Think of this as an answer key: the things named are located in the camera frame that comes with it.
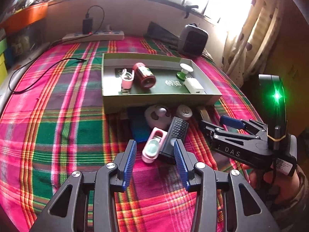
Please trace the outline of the person's right hand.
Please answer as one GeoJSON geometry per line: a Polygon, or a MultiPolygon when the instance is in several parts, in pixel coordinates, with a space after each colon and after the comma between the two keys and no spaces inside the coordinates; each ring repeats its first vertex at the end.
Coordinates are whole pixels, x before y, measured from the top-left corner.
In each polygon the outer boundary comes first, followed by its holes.
{"type": "Polygon", "coordinates": [[[308,180],[299,166],[293,176],[278,172],[275,179],[273,171],[254,169],[249,181],[282,229],[303,215],[308,203],[308,180]]]}

